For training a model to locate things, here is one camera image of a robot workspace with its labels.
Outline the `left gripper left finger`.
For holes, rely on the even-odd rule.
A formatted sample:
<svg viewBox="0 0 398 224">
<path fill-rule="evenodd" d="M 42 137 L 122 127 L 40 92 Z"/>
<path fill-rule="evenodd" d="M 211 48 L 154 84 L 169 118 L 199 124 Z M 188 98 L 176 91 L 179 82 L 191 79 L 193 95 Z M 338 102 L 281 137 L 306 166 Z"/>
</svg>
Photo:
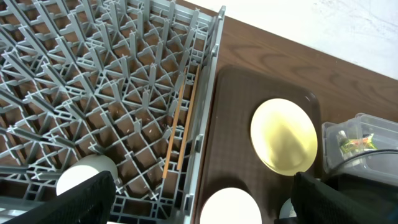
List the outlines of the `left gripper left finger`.
<svg viewBox="0 0 398 224">
<path fill-rule="evenodd" d="M 6 224 L 107 224 L 115 197 L 113 176 L 102 171 Z"/>
</svg>

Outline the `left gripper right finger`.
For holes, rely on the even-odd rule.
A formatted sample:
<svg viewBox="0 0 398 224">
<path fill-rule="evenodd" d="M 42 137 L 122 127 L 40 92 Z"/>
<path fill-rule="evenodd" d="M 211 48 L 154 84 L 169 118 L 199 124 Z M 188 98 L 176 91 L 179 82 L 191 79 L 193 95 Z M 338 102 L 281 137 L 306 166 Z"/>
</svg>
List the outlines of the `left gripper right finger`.
<svg viewBox="0 0 398 224">
<path fill-rule="evenodd" d="M 397 187 L 350 174 L 322 182 L 299 172 L 290 199 L 296 216 L 275 223 L 397 224 Z"/>
</svg>

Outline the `light blue bowl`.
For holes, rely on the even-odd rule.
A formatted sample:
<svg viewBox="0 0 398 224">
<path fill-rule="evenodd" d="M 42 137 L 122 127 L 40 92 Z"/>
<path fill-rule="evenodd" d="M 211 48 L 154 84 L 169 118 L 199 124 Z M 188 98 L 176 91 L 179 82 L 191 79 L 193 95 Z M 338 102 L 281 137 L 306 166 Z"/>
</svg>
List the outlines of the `light blue bowl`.
<svg viewBox="0 0 398 224">
<path fill-rule="evenodd" d="M 294 210 L 294 207 L 292 205 L 291 199 L 289 198 L 284 202 L 284 204 L 281 207 L 281 210 L 279 212 L 279 219 L 283 218 L 293 218 L 296 217 L 297 214 Z"/>
</svg>

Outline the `white cup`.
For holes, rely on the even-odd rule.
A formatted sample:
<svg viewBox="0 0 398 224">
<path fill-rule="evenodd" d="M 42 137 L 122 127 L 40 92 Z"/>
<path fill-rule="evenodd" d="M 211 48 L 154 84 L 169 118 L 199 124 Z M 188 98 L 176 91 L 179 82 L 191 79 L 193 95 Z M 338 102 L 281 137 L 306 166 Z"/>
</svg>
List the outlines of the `white cup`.
<svg viewBox="0 0 398 224">
<path fill-rule="evenodd" d="M 99 174 L 110 171 L 115 182 L 119 180 L 116 164 L 105 155 L 89 155 L 62 173 L 56 185 L 57 196 Z"/>
</svg>

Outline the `green snack wrapper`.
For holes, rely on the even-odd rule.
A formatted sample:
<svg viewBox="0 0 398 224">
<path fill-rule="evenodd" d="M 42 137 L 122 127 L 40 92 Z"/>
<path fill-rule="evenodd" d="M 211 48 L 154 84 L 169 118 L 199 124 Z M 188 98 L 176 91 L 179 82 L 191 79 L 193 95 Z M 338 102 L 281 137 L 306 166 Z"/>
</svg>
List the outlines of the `green snack wrapper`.
<svg viewBox="0 0 398 224">
<path fill-rule="evenodd" d="M 373 143 L 373 134 L 365 134 L 361 139 L 341 138 L 339 140 L 339 148 L 344 156 L 349 154 L 360 153 L 363 151 L 377 150 Z"/>
</svg>

